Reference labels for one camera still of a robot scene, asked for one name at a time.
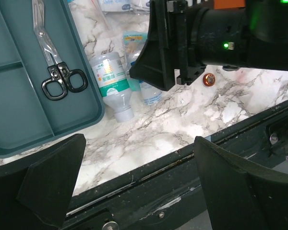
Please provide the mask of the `orange medicine kit box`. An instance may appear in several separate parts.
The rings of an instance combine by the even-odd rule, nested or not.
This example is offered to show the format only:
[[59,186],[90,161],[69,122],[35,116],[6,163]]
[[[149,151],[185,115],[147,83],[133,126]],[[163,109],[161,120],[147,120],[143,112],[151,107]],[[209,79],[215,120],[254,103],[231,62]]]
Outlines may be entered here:
[[214,0],[214,9],[230,9],[245,7],[245,0]]

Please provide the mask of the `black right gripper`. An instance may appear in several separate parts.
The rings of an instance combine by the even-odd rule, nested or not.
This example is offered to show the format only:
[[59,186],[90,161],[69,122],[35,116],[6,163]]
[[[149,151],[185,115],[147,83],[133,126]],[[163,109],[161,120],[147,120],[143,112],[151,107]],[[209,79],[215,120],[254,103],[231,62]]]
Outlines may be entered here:
[[288,0],[247,0],[242,9],[167,2],[176,23],[180,75],[191,84],[206,66],[288,71]]

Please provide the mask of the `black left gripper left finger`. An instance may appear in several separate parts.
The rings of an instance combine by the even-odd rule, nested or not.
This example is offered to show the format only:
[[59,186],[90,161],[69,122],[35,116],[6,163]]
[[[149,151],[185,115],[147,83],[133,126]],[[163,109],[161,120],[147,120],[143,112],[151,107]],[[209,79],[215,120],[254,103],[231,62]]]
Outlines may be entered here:
[[0,166],[0,230],[61,229],[85,146],[75,134]]

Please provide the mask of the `blue-labelled bandage roll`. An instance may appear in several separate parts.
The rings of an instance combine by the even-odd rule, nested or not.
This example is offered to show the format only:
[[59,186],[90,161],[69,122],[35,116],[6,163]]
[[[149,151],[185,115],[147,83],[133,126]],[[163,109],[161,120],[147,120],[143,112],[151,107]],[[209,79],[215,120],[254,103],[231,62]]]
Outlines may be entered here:
[[139,83],[141,88],[142,98],[146,105],[156,104],[161,100],[162,91],[144,81]]

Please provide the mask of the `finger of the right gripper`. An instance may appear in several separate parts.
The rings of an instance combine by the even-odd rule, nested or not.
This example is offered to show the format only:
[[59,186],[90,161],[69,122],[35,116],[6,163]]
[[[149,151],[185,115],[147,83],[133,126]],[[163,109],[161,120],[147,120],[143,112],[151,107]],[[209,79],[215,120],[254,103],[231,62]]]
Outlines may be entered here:
[[175,85],[173,29],[167,1],[150,1],[148,36],[139,57],[129,70],[131,78],[144,81],[162,91],[168,91]]

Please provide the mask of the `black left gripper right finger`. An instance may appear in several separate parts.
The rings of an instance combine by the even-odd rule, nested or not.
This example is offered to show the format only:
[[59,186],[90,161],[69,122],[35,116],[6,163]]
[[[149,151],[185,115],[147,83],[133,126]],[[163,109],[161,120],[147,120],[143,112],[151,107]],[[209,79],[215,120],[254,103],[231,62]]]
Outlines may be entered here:
[[288,230],[288,174],[196,137],[194,158],[214,230]]

